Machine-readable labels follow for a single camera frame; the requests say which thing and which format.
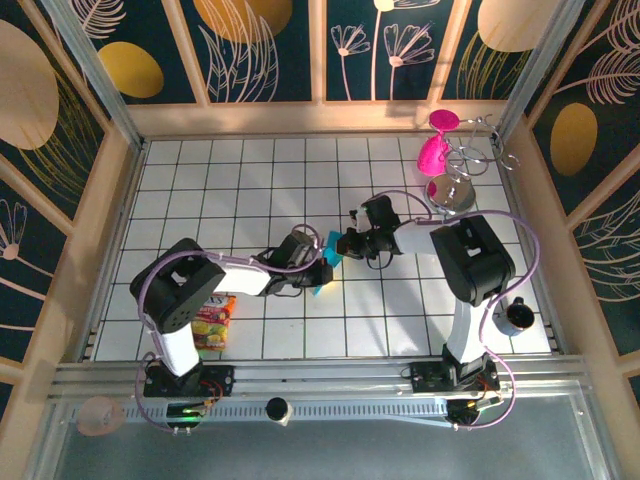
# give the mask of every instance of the dark blue wallpaper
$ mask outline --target dark blue wallpaper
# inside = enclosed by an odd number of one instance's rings
[[[65,241],[62,232],[0,181],[0,356],[24,359]]]
[[[370,0],[327,2],[327,100],[427,98],[453,1],[396,3],[378,12]]]
[[[640,350],[640,172],[573,234],[618,353]]]
[[[18,148],[10,143],[12,141],[10,138],[3,139],[0,133],[0,154],[20,170],[54,205],[73,219],[104,137],[104,131],[16,2],[3,5],[0,10],[0,21],[7,22],[3,28],[11,31],[11,36],[18,37],[22,33],[28,35],[44,53],[48,65],[52,68],[52,75],[55,75],[59,98],[57,119],[53,117],[55,129],[44,144],[38,148],[26,148],[26,145]],[[55,90],[37,93],[43,96],[56,95]],[[33,98],[32,100],[37,103],[43,99]],[[33,115],[28,117],[29,121],[34,118]],[[21,126],[26,132],[33,130],[29,121]]]
[[[211,102],[311,100],[307,0],[250,1],[252,15],[236,1],[180,3]]]
[[[640,9],[620,20],[624,4],[611,2],[533,127],[567,214],[640,141]]]

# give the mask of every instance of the black mug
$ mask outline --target black mug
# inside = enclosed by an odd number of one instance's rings
[[[524,304],[522,297],[516,297],[506,310],[494,315],[493,323],[508,337],[515,337],[533,325],[533,311]]]

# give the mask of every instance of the cable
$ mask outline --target cable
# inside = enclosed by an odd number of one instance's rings
[[[388,193],[398,193],[400,195],[405,195],[409,198],[414,199],[416,202],[418,202],[420,205],[422,205],[424,207],[424,209],[427,211],[427,213],[429,214],[429,220],[431,220],[433,218],[433,214],[431,213],[431,210],[429,209],[429,205],[427,205],[427,202],[425,202],[424,200],[422,200],[420,197],[418,197],[417,195],[414,195],[413,193],[409,193],[409,192],[405,192],[404,190],[385,190],[384,192],[380,192],[375,194],[373,197],[371,197],[368,201],[370,200],[375,200],[376,198],[379,198],[383,195],[386,195]]]

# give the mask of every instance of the leaf drawing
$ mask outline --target leaf drawing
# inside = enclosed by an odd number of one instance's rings
[[[575,238],[600,301],[640,298],[640,191],[615,210],[582,222]]]
[[[279,64],[269,24],[245,2],[247,19],[230,0],[203,2],[214,33],[200,28],[209,50],[207,90],[214,102],[271,101],[278,86]],[[223,8],[227,20],[220,15]]]
[[[602,55],[587,78],[557,89],[554,95],[583,84],[594,103],[624,104],[624,99],[632,97],[640,87],[640,48],[632,53],[612,50]]]
[[[107,39],[127,15],[123,0],[71,0],[71,5],[89,38]]]
[[[619,0],[611,15],[609,27],[593,37],[578,52],[588,49],[606,35],[611,46],[619,52],[629,53],[640,47],[640,0]]]

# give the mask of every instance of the flower drawing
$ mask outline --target flower drawing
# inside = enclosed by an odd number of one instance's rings
[[[378,10],[375,32],[373,34],[373,55],[371,56],[371,100],[376,99],[376,58],[378,53],[378,36],[380,34],[380,19],[383,12],[392,10],[408,10],[410,8],[432,7],[440,0],[373,0]]]
[[[431,44],[429,35],[431,25],[417,27],[409,25],[398,36],[398,24],[384,28],[384,44],[391,65],[391,81],[389,85],[389,99],[393,100],[393,81],[396,68],[405,65],[417,65],[430,62],[435,57],[435,50],[428,48]]]
[[[342,63],[342,80],[344,81],[344,89],[347,93],[347,100],[351,100],[351,93],[349,92],[349,82],[347,81],[347,70],[345,67],[344,59],[349,55],[357,55],[359,53],[365,53],[371,50],[371,43],[366,42],[366,34],[362,29],[362,25],[354,27],[349,25],[344,30],[342,26],[336,25],[331,27],[331,38],[340,55],[340,61]]]
[[[13,209],[4,198],[0,199],[0,260],[18,261],[27,267],[53,277],[46,270],[36,267],[32,263],[20,257],[20,243],[22,242],[24,231],[27,226],[27,207],[19,202],[14,203]],[[44,301],[45,296],[41,293],[11,282],[0,277],[0,285],[5,285],[25,295],[29,295],[38,300]]]

